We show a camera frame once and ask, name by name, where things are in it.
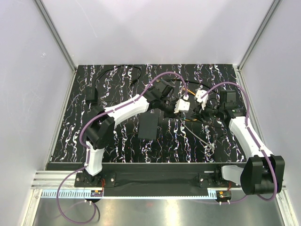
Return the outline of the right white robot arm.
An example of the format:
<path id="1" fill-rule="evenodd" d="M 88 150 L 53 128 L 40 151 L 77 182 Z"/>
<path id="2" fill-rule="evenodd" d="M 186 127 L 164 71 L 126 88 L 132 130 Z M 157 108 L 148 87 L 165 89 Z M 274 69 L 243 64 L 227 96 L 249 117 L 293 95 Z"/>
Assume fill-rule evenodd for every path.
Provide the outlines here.
<path id="1" fill-rule="evenodd" d="M 205 90 L 195 94 L 197 106 L 194 109 L 198 120 L 219 118 L 224 126 L 234 134 L 246 156 L 245 166 L 223 165 L 214 174 L 214 182 L 225 186 L 234 182 L 241 186 L 246 195 L 264 194 L 275 196 L 282 190 L 285 161 L 282 156 L 276 156 L 269 150 L 255 132 L 246 110 L 237 103 L 237 93 L 234 90 L 222 90 L 217 105 L 210 105 Z"/>

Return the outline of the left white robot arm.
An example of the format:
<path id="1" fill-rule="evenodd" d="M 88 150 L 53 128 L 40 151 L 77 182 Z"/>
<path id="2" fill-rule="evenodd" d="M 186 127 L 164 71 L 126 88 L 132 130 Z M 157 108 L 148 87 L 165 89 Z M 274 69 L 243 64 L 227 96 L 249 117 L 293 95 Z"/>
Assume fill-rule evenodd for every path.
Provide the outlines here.
<path id="1" fill-rule="evenodd" d="M 175 118 L 181 112 L 190 108 L 189 95 L 184 95 L 174 101 L 168 96 L 174 88 L 165 80 L 160 80 L 156 85 L 149 85 L 133 98 L 112 107 L 102 108 L 96 106 L 93 118 L 86 123 L 80 133 L 80 143 L 86 147 L 86 161 L 83 173 L 85 181 L 91 186 L 100 184 L 102 161 L 105 148 L 113 138 L 113 131 L 122 122 L 151 109 L 162 110 L 167 118 Z"/>

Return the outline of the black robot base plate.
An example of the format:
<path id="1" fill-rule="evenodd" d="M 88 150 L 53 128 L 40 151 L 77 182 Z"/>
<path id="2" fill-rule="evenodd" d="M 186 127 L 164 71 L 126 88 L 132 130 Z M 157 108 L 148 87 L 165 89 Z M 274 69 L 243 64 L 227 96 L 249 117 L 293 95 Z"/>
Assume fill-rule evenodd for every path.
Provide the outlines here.
<path id="1" fill-rule="evenodd" d="M 237 188 L 221 176 L 221 163 L 104 163 L 95 176 L 78 172 L 74 185 L 102 188 L 105 198 L 215 199 L 210 191 Z"/>

